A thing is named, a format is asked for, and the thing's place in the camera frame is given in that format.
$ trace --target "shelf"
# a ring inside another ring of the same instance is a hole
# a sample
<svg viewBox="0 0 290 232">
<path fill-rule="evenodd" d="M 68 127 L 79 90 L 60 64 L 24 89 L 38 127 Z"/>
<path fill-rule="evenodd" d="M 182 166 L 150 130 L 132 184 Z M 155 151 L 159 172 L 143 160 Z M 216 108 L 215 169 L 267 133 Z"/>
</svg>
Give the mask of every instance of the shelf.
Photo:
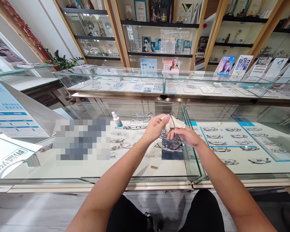
<svg viewBox="0 0 290 232">
<path fill-rule="evenodd" d="M 181 27 L 181 28 L 199 28 L 199 24 L 184 24 L 184 23 L 152 23 L 152 22 L 139 22 L 122 20 L 122 25 L 138 25 L 138 26 L 156 26 L 156 27 Z"/>
<path fill-rule="evenodd" d="M 273 32 L 290 33 L 290 29 L 275 28 Z"/>
<path fill-rule="evenodd" d="M 77 8 L 61 8 L 64 13 L 79 13 L 79 14 L 94 14 L 94 15 L 108 15 L 107 10 L 88 10 Z"/>
<path fill-rule="evenodd" d="M 246 23 L 266 23 L 268 19 L 260 19 L 258 17 L 230 17 L 223 16 L 222 21 L 233 21 L 233 22 L 246 22 Z"/>
<path fill-rule="evenodd" d="M 191 54 L 128 52 L 128 55 L 192 58 Z"/>
<path fill-rule="evenodd" d="M 91 60 L 118 60 L 120 61 L 120 57 L 113 57 L 113 56 L 85 56 L 86 59 Z"/>
<path fill-rule="evenodd" d="M 216 43 L 214 46 L 222 46 L 222 47 L 252 47 L 253 44 L 244 44 L 244 43 Z"/>
<path fill-rule="evenodd" d="M 106 36 L 85 36 L 85 35 L 75 35 L 76 39 L 94 39 L 94 40 L 108 40 L 115 41 L 115 37 L 106 37 Z"/>
</svg>

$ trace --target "tiled floor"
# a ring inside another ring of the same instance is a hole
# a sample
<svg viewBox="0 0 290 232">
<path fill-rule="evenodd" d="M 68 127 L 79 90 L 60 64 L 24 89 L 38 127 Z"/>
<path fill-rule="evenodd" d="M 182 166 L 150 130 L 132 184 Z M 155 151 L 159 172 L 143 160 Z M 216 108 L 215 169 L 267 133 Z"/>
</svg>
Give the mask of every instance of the tiled floor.
<svg viewBox="0 0 290 232">
<path fill-rule="evenodd" d="M 151 213 L 155 220 L 163 219 L 163 231 L 178 231 L 195 193 L 135 193 L 126 197 L 141 212 Z M 217 194 L 225 231 L 237 231 L 236 226 Z M 59 232 L 65 231 L 87 193 L 78 194 L 0 194 L 0 232 Z"/>
</svg>

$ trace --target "person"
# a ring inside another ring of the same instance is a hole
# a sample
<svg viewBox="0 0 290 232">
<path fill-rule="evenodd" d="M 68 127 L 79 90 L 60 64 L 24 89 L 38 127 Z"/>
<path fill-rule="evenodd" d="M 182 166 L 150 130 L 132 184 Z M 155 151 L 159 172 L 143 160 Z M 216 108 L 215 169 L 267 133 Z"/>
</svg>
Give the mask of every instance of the person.
<svg viewBox="0 0 290 232">
<path fill-rule="evenodd" d="M 170 71 L 172 69 L 179 69 L 178 68 L 178 58 L 177 57 L 173 57 L 173 59 L 172 59 L 172 66 L 170 67 Z"/>
<path fill-rule="evenodd" d="M 132 175 L 151 143 L 159 138 L 169 115 L 152 117 L 142 138 L 133 145 L 89 192 L 66 232 L 145 232 L 154 231 L 153 218 L 142 214 L 125 196 Z M 167 134 L 172 140 L 178 134 L 199 155 L 211 183 L 231 214 L 238 231 L 276 231 L 236 175 L 215 155 L 191 128 L 175 128 Z M 180 232 L 224 231 L 219 205 L 208 190 L 195 195 L 186 222 Z"/>
<path fill-rule="evenodd" d="M 0 56 L 4 56 L 5 60 L 9 63 L 23 61 L 21 58 L 14 56 L 13 53 L 9 49 L 7 49 L 3 46 L 0 46 Z"/>
<path fill-rule="evenodd" d="M 231 62 L 226 61 L 225 64 L 223 65 L 222 70 L 219 73 L 229 73 L 231 69 Z"/>
<path fill-rule="evenodd" d="M 156 45 L 156 50 L 160 51 L 161 48 L 161 39 L 158 39 L 157 45 Z"/>
</svg>

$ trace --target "award plaque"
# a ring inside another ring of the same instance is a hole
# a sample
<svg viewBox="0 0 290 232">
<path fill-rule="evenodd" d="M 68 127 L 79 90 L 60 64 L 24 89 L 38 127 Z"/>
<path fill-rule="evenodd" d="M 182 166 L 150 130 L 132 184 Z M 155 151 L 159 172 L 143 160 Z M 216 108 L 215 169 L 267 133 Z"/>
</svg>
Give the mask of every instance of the award plaque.
<svg viewBox="0 0 290 232">
<path fill-rule="evenodd" d="M 132 21 L 132 9 L 131 6 L 126 5 L 127 20 Z"/>
</svg>

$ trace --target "wall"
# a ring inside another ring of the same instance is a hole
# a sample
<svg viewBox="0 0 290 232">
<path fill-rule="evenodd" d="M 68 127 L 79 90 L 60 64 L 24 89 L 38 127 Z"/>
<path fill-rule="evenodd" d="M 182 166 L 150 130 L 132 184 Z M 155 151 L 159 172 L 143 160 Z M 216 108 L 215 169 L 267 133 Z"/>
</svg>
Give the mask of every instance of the wall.
<svg viewBox="0 0 290 232">
<path fill-rule="evenodd" d="M 9 0 L 33 34 L 53 53 L 67 59 L 82 56 L 52 0 Z"/>
</svg>

